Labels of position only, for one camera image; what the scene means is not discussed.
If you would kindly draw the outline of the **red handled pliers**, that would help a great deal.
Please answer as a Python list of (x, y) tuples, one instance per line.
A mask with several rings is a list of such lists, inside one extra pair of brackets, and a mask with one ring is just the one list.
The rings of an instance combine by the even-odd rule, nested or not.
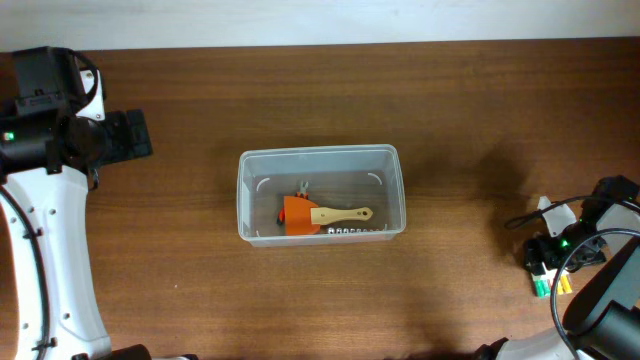
[[(298, 191), (295, 193), (295, 197), (299, 197), (299, 198), (303, 198), (303, 199), (308, 199), (309, 198), (309, 194), (307, 192), (309, 183), (306, 181), (302, 181), (299, 185), (299, 189)], [(277, 224), (279, 226), (282, 226), (285, 224), (285, 218), (286, 218), (286, 214), (285, 214), (285, 209), (281, 208), (278, 216), (277, 216)]]

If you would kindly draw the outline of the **screwdriver set clear case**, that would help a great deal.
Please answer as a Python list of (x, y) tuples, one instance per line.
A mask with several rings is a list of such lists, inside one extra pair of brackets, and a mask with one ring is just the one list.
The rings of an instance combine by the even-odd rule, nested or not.
[[(531, 278), (535, 289), (535, 294), (538, 298), (545, 298), (551, 295), (551, 288), (556, 273), (556, 269), (549, 270), (544, 263), (539, 264), (532, 270)], [(566, 270), (563, 270), (559, 280), (557, 294), (566, 295), (571, 294), (572, 292), (573, 287), (569, 273)]]

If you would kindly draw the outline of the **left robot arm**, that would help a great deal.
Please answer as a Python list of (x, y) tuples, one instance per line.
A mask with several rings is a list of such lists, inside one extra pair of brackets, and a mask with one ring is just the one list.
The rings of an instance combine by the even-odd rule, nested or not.
[(100, 70), (68, 48), (12, 55), (19, 95), (1, 114), (1, 208), (18, 299), (19, 359), (147, 359), (115, 350), (95, 297), (86, 201), (106, 165), (147, 157), (140, 110), (107, 112)]

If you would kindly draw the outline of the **orange socket bit rail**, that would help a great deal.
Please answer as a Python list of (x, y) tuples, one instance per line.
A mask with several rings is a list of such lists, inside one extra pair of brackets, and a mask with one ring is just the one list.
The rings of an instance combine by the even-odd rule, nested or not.
[(385, 229), (375, 228), (348, 228), (348, 227), (327, 227), (326, 234), (351, 234), (351, 233), (374, 233), (382, 232)]

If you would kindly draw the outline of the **clear plastic container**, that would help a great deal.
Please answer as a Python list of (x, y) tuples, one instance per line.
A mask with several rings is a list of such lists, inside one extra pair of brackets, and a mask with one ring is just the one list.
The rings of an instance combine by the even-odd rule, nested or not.
[[(277, 224), (284, 197), (309, 183), (309, 200), (334, 209), (370, 208), (368, 221), (341, 221), (314, 235), (287, 236)], [(243, 153), (237, 177), (240, 237), (254, 247), (340, 244), (390, 240), (407, 225), (400, 159), (388, 144), (253, 150)], [(327, 227), (385, 229), (326, 234)]]

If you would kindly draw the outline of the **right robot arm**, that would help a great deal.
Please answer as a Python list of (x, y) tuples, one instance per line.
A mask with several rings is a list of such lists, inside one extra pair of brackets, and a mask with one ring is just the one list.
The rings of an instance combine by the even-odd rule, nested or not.
[(622, 176), (598, 181), (568, 200), (543, 196), (535, 211), (506, 222), (517, 229), (541, 219), (544, 233), (524, 245), (524, 267), (553, 326), (520, 340), (479, 347), (485, 360), (636, 359), (639, 356), (639, 186)]

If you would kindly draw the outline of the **orange scraper wooden handle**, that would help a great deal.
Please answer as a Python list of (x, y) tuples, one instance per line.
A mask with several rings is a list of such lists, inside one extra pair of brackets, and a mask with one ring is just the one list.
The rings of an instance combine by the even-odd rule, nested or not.
[(306, 236), (318, 233), (322, 226), (341, 221), (368, 221), (374, 212), (368, 207), (334, 209), (295, 196), (284, 197), (285, 233)]

